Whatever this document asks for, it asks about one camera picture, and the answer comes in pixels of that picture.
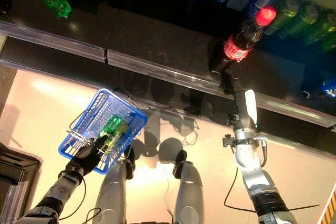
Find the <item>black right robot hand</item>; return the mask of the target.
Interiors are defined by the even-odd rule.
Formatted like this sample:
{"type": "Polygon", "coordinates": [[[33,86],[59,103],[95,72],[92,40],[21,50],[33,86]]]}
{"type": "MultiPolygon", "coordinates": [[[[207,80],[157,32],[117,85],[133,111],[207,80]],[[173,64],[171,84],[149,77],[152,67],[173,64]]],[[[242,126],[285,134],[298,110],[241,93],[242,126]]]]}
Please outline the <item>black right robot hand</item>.
{"type": "Polygon", "coordinates": [[[235,119],[232,121],[234,131],[248,129],[256,131],[256,122],[248,114],[246,105],[246,96],[240,79],[232,70],[226,68],[222,71],[223,91],[227,94],[232,94],[235,104],[235,119]]]}

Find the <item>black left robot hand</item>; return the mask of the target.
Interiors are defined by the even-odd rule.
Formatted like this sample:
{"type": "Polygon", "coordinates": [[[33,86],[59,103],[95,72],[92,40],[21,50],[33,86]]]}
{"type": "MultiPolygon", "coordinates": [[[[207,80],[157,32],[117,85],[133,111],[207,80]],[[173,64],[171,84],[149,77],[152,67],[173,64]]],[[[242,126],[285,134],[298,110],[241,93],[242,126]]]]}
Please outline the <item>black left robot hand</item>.
{"type": "Polygon", "coordinates": [[[101,149],[107,135],[97,138],[92,144],[81,147],[75,156],[66,165],[65,171],[70,174],[85,176],[90,173],[99,163],[101,149]]]}

